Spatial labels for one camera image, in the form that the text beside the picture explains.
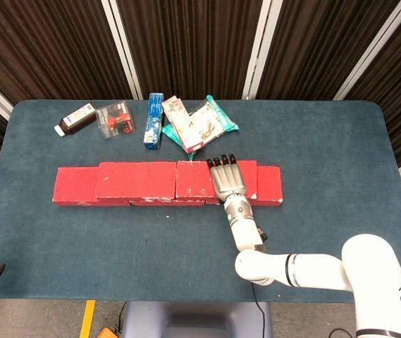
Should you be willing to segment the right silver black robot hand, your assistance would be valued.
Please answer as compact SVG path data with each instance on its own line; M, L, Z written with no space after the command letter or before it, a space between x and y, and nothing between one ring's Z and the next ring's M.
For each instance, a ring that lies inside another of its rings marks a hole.
M245 195L245 181L234 154L207 158L206 163L220 204L233 194Z

